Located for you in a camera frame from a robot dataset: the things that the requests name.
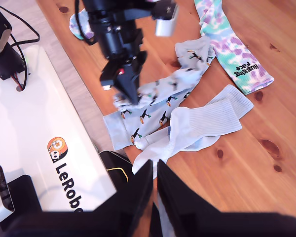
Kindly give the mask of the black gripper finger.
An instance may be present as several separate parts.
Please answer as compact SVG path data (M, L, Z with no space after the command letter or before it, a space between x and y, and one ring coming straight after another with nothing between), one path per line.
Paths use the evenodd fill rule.
M131 180L95 211L102 223L133 224L140 219L152 192L152 161L149 159Z
M157 164L157 188L171 217L216 216L220 211L194 192L165 162Z

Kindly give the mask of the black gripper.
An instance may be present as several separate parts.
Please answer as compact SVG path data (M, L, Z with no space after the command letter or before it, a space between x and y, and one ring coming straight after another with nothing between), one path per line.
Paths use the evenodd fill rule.
M138 104L139 76L147 58L141 51L141 29L110 30L98 36L98 43L108 62L100 76L101 86L114 86L131 104Z

